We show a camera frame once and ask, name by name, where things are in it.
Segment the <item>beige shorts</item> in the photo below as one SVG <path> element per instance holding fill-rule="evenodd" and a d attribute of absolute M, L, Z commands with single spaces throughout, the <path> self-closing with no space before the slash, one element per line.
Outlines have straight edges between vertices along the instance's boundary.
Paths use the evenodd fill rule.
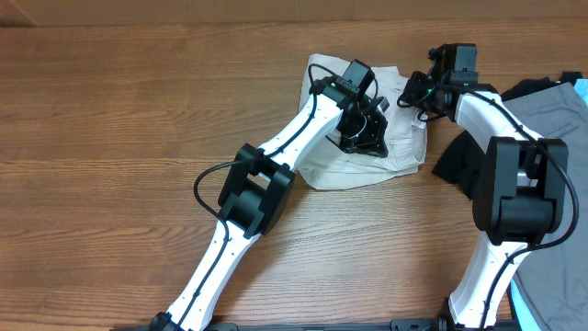
<path fill-rule="evenodd" d="M 414 174 L 426 155 L 426 124 L 417 119 L 416 108 L 399 108 L 396 104 L 408 79 L 395 66 L 373 69 L 378 84 L 367 93 L 386 97 L 390 102 L 384 112 L 388 125 L 384 134 L 388 155 L 384 158 L 346 154 L 336 144 L 340 132 L 333 131 L 321 139 L 298 166 L 305 182 L 319 190 L 360 188 Z"/>

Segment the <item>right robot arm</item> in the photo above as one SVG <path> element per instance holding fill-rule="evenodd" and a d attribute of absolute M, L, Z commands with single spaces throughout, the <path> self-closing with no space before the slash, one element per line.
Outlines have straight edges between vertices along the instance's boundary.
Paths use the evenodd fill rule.
<path fill-rule="evenodd" d="M 573 216 L 561 238 L 544 243 L 560 227 L 565 197 L 571 197 L 574 212 L 579 210 L 567 173 L 568 147 L 528 129 L 492 86 L 480 83 L 475 45 L 443 44 L 428 57 L 428 73 L 413 72 L 398 106 L 449 118 L 484 153 L 472 195 L 477 243 L 432 328 L 514 330 L 514 323 L 498 320 L 497 310 L 517 269 L 530 253 L 566 241 L 578 223 Z"/>

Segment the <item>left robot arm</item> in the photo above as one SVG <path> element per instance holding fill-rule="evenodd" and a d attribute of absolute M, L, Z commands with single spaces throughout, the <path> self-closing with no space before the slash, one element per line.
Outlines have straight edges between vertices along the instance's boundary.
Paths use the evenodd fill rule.
<path fill-rule="evenodd" d="M 155 331 L 203 330 L 218 299 L 247 250 L 276 225 L 293 189 L 295 171 L 328 134 L 340 134 L 338 148 L 349 154 L 385 157 L 389 103 L 368 96 L 377 83 L 373 70 L 359 60 L 343 74 L 330 72 L 311 79 L 309 98 L 299 113 L 274 138 L 259 147 L 244 144 L 233 161 L 215 165 L 229 173 L 212 210 L 216 228 L 209 247 L 178 298 L 158 313 L 149 327 Z"/>

